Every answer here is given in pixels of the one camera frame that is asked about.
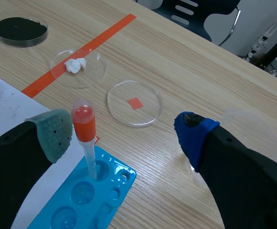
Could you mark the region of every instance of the red paper square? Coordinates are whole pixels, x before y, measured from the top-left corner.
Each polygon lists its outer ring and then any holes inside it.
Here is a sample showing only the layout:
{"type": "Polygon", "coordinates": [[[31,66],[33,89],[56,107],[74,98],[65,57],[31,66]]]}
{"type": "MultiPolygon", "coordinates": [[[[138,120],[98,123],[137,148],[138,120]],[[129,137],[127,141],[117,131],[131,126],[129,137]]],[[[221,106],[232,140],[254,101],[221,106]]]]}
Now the red paper square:
{"type": "Polygon", "coordinates": [[[95,141],[94,145],[98,142],[99,139],[100,138],[98,136],[96,136],[96,141],[95,141]]]}
{"type": "Polygon", "coordinates": [[[132,99],[129,99],[127,102],[130,104],[130,106],[131,106],[134,110],[143,107],[143,104],[140,102],[140,100],[139,100],[137,97],[132,98],[132,99]]]}

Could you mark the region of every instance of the glass petri dish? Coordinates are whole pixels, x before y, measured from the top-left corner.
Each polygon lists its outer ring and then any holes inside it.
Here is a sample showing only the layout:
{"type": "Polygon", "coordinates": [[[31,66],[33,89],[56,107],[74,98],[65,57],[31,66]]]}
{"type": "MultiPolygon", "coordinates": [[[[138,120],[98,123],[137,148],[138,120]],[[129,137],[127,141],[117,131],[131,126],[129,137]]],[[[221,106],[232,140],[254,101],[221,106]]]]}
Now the glass petri dish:
{"type": "Polygon", "coordinates": [[[30,40],[10,40],[4,37],[0,36],[0,41],[3,42],[4,44],[11,45],[11,46],[16,46],[16,47],[32,47],[37,44],[40,44],[43,42],[48,35],[48,24],[45,20],[40,19],[38,16],[33,15],[30,12],[25,12],[25,11],[18,11],[18,10],[12,10],[12,11],[5,11],[0,13],[0,21],[7,19],[7,18],[24,18],[24,19],[29,19],[34,22],[39,22],[41,25],[45,26],[47,29],[44,34],[42,34],[39,37],[30,39],[30,40]]]}
{"type": "Polygon", "coordinates": [[[101,55],[96,51],[86,51],[78,49],[67,49],[58,52],[49,62],[52,76],[57,82],[67,88],[87,88],[93,86],[105,76],[106,63],[101,55]],[[85,58],[85,69],[80,69],[77,73],[69,73],[66,71],[64,63],[75,53],[77,58],[85,58]]]}
{"type": "Polygon", "coordinates": [[[120,123],[145,127],[162,113],[162,99],[153,88],[133,80],[121,81],[108,91],[107,106],[120,123]]]}
{"type": "Polygon", "coordinates": [[[254,113],[229,109],[223,115],[221,126],[247,148],[277,162],[277,135],[254,113]]]}

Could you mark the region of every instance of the clear lid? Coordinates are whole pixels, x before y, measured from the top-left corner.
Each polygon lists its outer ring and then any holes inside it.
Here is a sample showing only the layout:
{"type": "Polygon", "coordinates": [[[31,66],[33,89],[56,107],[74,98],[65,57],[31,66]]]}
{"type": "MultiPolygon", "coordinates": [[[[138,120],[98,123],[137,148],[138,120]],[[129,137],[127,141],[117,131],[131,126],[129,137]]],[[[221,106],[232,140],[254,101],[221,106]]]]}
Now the clear lid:
{"type": "Polygon", "coordinates": [[[162,99],[154,89],[133,80],[118,82],[107,94],[110,113],[122,124],[145,127],[162,112],[162,99]]]}
{"type": "MultiPolygon", "coordinates": [[[[277,162],[277,135],[257,115],[244,110],[229,109],[223,114],[220,126],[229,131],[247,148],[277,162]]],[[[204,179],[188,162],[196,184],[207,187],[204,179]]]]}
{"type": "Polygon", "coordinates": [[[52,76],[57,82],[67,88],[87,88],[99,83],[105,76],[106,63],[96,51],[78,49],[67,49],[58,52],[49,62],[52,76]],[[77,73],[66,70],[65,62],[68,59],[84,58],[85,68],[77,73]]]}

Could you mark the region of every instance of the wood grain surface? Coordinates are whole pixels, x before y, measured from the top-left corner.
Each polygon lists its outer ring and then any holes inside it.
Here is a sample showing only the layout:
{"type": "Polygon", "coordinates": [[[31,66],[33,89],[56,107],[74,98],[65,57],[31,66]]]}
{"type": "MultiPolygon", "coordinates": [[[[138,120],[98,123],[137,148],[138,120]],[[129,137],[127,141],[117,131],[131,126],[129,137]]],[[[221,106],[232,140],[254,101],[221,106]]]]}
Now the wood grain surface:
{"type": "Polygon", "coordinates": [[[0,78],[19,90],[46,73],[59,51],[83,46],[129,13],[137,16],[96,50],[107,65],[101,83],[72,89],[55,81],[34,99],[68,110],[78,98],[91,100],[98,145],[136,169],[109,228],[222,229],[209,190],[194,183],[174,118],[188,110],[221,120],[237,108],[277,134],[277,78],[130,0],[0,0],[5,10],[32,12],[49,25],[48,38],[35,47],[0,43],[0,78]],[[131,128],[112,117],[107,92],[118,80],[138,80],[160,93],[163,112],[154,124],[131,128]]]}

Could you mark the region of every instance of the plastic pipette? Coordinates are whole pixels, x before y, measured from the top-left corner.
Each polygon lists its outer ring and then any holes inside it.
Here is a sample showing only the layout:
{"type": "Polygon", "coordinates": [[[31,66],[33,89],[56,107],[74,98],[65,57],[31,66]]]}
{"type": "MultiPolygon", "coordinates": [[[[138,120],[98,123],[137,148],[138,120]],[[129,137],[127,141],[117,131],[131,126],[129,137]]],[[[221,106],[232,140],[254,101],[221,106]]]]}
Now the plastic pipette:
{"type": "Polygon", "coordinates": [[[94,144],[96,142],[95,114],[92,104],[84,99],[77,100],[72,108],[72,120],[78,142],[85,151],[89,176],[97,180],[94,144]]]}

